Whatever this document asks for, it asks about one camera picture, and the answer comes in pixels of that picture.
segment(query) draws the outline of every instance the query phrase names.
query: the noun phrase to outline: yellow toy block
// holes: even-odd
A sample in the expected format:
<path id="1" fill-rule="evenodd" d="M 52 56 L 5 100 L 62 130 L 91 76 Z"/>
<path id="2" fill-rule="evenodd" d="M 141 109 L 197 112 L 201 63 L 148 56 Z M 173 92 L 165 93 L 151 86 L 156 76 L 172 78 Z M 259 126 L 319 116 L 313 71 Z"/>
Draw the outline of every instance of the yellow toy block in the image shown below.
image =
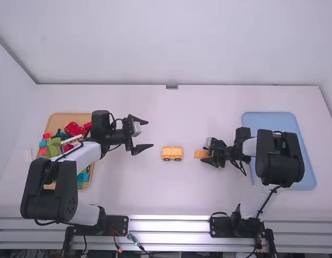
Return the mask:
<path id="1" fill-rule="evenodd" d="M 177 147 L 165 146 L 162 148 L 161 158 L 164 161 L 170 161 L 170 160 L 180 161 L 183 159 L 183 157 L 184 157 L 184 151 L 183 148 L 180 146 Z"/>
<path id="2" fill-rule="evenodd" d="M 201 149 L 201 150 L 196 150 L 194 152 L 194 157 L 196 159 L 204 159 L 206 157 L 209 157 L 209 151 Z"/>

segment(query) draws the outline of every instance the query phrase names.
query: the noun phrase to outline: white table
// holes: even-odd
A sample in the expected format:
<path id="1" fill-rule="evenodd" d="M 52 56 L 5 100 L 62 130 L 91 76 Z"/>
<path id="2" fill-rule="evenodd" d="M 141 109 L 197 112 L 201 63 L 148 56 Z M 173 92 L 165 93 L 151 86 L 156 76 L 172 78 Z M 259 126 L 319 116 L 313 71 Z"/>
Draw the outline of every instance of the white table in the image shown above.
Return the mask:
<path id="1" fill-rule="evenodd" d="M 135 144 L 154 147 L 138 156 L 124 148 L 97 161 L 91 187 L 79 193 L 85 202 L 126 214 L 129 229 L 147 250 L 252 250 L 251 239 L 212 239 L 208 216 L 231 213 L 249 194 L 250 175 L 230 164 L 215 169 L 193 158 L 206 137 L 231 145 L 247 111 L 288 111 L 298 121 L 317 186 L 312 191 L 287 190 L 269 205 L 267 225 L 275 232 L 279 252 L 332 253 L 332 119 L 319 87 L 180 85 L 42 85 L 32 97 L 0 182 L 0 248 L 61 248 L 64 226 L 39 227 L 20 218 L 29 162 L 23 152 L 38 143 L 54 112 L 111 111 L 148 120 Z M 183 146 L 184 160 L 164 162 L 163 146 Z M 134 250 L 125 238 L 122 248 Z M 89 249 L 114 249 L 111 237 L 88 237 Z M 83 248 L 82 237 L 74 248 Z"/>

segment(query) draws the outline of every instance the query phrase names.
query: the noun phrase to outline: blue mat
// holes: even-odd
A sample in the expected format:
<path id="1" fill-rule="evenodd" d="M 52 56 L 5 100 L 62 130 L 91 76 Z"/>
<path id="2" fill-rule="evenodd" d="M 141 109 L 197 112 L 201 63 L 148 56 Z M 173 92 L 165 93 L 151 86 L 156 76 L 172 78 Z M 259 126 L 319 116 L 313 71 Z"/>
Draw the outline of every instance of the blue mat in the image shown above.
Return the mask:
<path id="1" fill-rule="evenodd" d="M 301 182 L 294 183 L 290 189 L 296 190 L 312 190 L 316 187 L 316 179 L 313 168 L 309 160 L 305 143 L 303 141 L 299 125 L 296 117 L 289 112 L 246 112 L 242 116 L 242 124 L 244 127 L 251 128 L 251 136 L 257 136 L 258 129 L 267 129 L 273 131 L 296 133 L 299 138 L 302 157 L 305 163 L 305 175 Z M 256 159 L 252 158 L 251 173 L 253 184 L 257 179 L 256 175 Z"/>

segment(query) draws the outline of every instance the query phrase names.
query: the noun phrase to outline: yellow block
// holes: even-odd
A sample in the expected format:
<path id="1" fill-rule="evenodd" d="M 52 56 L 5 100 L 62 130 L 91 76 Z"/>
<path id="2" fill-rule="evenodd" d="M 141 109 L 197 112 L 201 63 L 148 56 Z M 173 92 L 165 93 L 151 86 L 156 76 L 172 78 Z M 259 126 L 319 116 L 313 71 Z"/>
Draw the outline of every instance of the yellow block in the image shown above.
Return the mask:
<path id="1" fill-rule="evenodd" d="M 196 150 L 194 152 L 194 157 L 196 159 L 204 159 L 205 157 L 209 157 L 209 151 L 201 149 L 201 150 Z"/>

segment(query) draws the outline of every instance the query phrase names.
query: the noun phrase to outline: connector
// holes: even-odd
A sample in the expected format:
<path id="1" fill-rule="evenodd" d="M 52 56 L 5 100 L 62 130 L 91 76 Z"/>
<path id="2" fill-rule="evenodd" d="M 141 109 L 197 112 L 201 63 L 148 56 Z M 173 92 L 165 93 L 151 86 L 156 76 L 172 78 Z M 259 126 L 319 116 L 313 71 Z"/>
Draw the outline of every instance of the connector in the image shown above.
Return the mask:
<path id="1" fill-rule="evenodd" d="M 116 246 L 116 249 L 117 249 L 118 253 L 123 252 L 122 248 L 120 248 L 119 245 L 117 245 L 116 243 L 114 245 Z"/>
<path id="2" fill-rule="evenodd" d="M 134 244 L 141 249 L 141 244 L 140 244 L 139 240 L 133 234 L 129 233 L 127 235 L 127 239 L 130 241 L 133 241 Z"/>

